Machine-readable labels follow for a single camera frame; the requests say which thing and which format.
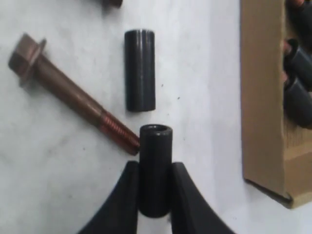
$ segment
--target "copper-colored bolt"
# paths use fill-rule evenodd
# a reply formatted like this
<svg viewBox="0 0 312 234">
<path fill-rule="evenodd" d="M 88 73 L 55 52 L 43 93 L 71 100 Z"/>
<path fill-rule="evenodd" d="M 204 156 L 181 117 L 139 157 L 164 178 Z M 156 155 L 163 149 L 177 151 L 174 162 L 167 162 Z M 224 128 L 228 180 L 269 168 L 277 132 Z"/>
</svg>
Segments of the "copper-colored bolt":
<svg viewBox="0 0 312 234">
<path fill-rule="evenodd" d="M 292 6 L 293 8 L 300 8 L 303 6 L 305 0 L 287 0 L 287 4 Z"/>
<path fill-rule="evenodd" d="M 54 66 L 42 54 L 45 44 L 45 39 L 38 44 L 27 34 L 18 42 L 10 58 L 9 67 L 20 77 L 21 84 L 33 76 L 42 86 L 101 132 L 110 136 L 128 153 L 136 155 L 140 147 L 138 136 Z"/>
</svg>

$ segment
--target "white table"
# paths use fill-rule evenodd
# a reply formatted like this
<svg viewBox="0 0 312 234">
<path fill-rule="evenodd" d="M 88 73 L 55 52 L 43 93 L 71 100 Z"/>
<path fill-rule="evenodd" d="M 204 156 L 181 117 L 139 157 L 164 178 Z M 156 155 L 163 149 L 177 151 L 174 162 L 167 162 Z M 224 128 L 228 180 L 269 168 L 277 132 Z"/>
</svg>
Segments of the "white table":
<svg viewBox="0 0 312 234">
<path fill-rule="evenodd" d="M 23 32 L 46 37 L 61 70 L 138 133 L 174 129 L 183 161 L 208 203 L 238 234 L 308 234 L 312 204 L 294 211 L 241 173 L 239 1 L 2 0 L 0 3 L 0 233 L 75 234 L 132 158 L 35 82 L 7 67 Z M 125 111 L 124 32 L 156 33 L 157 109 Z M 139 234 L 170 234 L 168 217 L 139 215 Z"/>
</svg>

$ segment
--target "black tube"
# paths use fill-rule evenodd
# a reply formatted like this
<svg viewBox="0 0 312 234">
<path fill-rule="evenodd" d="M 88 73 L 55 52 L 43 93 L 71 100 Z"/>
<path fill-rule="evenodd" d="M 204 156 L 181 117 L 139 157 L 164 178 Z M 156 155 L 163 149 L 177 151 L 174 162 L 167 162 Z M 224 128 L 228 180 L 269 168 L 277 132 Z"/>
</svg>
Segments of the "black tube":
<svg viewBox="0 0 312 234">
<path fill-rule="evenodd" d="M 294 7 L 291 2 L 286 4 L 288 18 L 304 44 L 312 49 L 312 3 L 305 1 L 302 6 Z"/>
<path fill-rule="evenodd" d="M 125 66 L 127 110 L 155 110 L 154 32 L 133 30 L 125 33 Z"/>
<path fill-rule="evenodd" d="M 170 211 L 172 128 L 145 125 L 140 129 L 139 209 L 151 218 Z"/>
<path fill-rule="evenodd" d="M 312 88 L 312 58 L 299 46 L 296 39 L 290 39 L 288 43 L 292 51 L 285 56 L 285 69 L 295 73 L 309 90 Z"/>
<path fill-rule="evenodd" d="M 312 126 L 312 97 L 300 80 L 290 77 L 284 90 L 286 115 L 296 124 L 310 129 Z"/>
</svg>

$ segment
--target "cardboard box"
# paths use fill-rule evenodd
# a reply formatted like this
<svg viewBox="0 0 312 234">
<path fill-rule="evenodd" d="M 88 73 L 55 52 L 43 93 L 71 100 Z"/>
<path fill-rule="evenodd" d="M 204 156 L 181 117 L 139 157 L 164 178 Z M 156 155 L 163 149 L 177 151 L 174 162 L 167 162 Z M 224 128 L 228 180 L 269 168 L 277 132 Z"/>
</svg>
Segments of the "cardboard box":
<svg viewBox="0 0 312 234">
<path fill-rule="evenodd" d="M 241 0 L 243 173 L 293 208 L 312 200 L 312 131 L 284 117 L 285 19 L 284 0 Z"/>
</svg>

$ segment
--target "hex bolt head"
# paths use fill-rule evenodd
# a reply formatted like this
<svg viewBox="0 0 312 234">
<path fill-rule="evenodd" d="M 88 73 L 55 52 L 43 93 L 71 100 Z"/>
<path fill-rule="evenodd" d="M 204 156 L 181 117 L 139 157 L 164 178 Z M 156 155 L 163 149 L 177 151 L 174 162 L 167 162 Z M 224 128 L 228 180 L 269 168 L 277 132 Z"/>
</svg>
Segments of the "hex bolt head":
<svg viewBox="0 0 312 234">
<path fill-rule="evenodd" d="M 33 74 L 33 67 L 41 55 L 46 40 L 36 43 L 28 34 L 23 34 L 9 60 L 9 67 L 19 76 L 23 85 Z"/>
</svg>

